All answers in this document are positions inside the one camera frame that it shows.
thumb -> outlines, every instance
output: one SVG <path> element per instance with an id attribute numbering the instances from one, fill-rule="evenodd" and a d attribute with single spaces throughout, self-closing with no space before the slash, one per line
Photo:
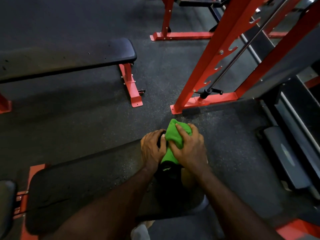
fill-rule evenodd
<path id="1" fill-rule="evenodd" d="M 181 150 L 178 149 L 178 147 L 176 146 L 176 144 L 174 143 L 174 141 L 169 141 L 169 147 L 174 155 L 175 158 L 180 157 L 181 155 Z"/>
<path id="2" fill-rule="evenodd" d="M 166 142 L 166 137 L 165 137 L 165 134 L 163 134 L 161 136 L 161 139 L 160 139 L 160 152 L 162 152 L 163 154 L 166 153 L 167 151 L 167 142 Z"/>

hand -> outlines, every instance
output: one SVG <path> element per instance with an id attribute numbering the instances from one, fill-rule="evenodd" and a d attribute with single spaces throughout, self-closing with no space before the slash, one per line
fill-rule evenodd
<path id="1" fill-rule="evenodd" d="M 180 125 L 176 124 L 177 130 L 183 139 L 183 148 L 181 150 L 178 149 L 173 141 L 169 141 L 169 147 L 179 163 L 190 172 L 195 173 L 196 170 L 208 164 L 207 149 L 198 128 L 193 124 L 188 125 L 192 130 L 192 136 L 188 135 Z"/>
<path id="2" fill-rule="evenodd" d="M 154 173 L 158 169 L 158 165 L 167 152 L 165 135 L 161 136 L 160 148 L 157 146 L 158 138 L 165 129 L 156 130 L 146 134 L 141 140 L 142 161 L 147 169 L 153 170 Z"/>

green cloth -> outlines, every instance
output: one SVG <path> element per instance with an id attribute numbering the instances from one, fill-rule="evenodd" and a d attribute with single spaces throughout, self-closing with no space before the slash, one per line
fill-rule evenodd
<path id="1" fill-rule="evenodd" d="M 190 126 L 186 123 L 179 122 L 175 119 L 172 119 L 169 123 L 169 126 L 167 128 L 167 131 L 165 133 L 165 140 L 166 141 L 174 141 L 176 143 L 177 148 L 182 149 L 183 148 L 183 140 L 181 135 L 179 134 L 176 124 L 180 125 L 188 135 L 192 135 L 192 130 Z M 171 161 L 175 164 L 179 164 L 178 160 L 174 157 L 174 154 L 172 153 L 171 149 L 167 147 L 167 152 L 165 156 L 163 157 L 161 163 L 165 161 Z"/>

person's left hand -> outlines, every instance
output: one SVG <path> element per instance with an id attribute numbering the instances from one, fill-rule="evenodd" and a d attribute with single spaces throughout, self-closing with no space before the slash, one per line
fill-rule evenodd
<path id="1" fill-rule="evenodd" d="M 167 152 L 165 135 L 161 136 L 161 146 L 158 148 L 158 138 L 165 129 L 156 130 L 146 134 L 141 140 L 142 161 L 147 169 L 154 173 L 158 169 L 158 165 Z"/>

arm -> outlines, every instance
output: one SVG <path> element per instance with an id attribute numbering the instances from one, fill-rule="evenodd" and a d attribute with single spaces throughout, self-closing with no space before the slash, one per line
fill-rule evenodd
<path id="1" fill-rule="evenodd" d="M 52 239 L 120 239 L 135 226 L 142 197 L 149 182 L 166 153 L 166 139 L 161 137 L 161 148 L 157 141 L 164 130 L 157 130 L 141 140 L 143 167 L 122 185 L 111 190 L 71 216 L 54 233 Z"/>
<path id="2" fill-rule="evenodd" d="M 229 239 L 283 239 L 214 176 L 208 165 L 204 138 L 199 134 L 196 126 L 193 124 L 189 126 L 192 129 L 192 136 L 176 124 L 183 137 L 183 148 L 179 150 L 173 141 L 169 141 L 169 146 L 181 165 L 194 174 L 216 212 L 226 237 Z"/>

